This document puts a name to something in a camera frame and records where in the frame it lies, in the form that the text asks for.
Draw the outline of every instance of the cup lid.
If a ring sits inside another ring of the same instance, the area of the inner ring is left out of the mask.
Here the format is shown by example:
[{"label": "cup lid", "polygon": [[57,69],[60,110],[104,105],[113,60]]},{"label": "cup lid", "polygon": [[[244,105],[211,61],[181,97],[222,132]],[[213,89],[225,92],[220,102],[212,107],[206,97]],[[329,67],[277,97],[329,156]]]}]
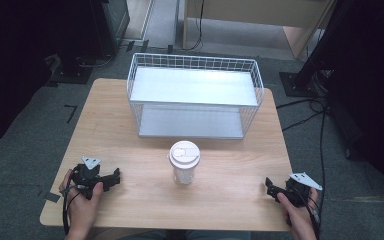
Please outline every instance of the cup lid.
[{"label": "cup lid", "polygon": [[180,141],[175,143],[170,149],[171,163],[182,169],[195,167],[200,159],[199,148],[192,142]]}]

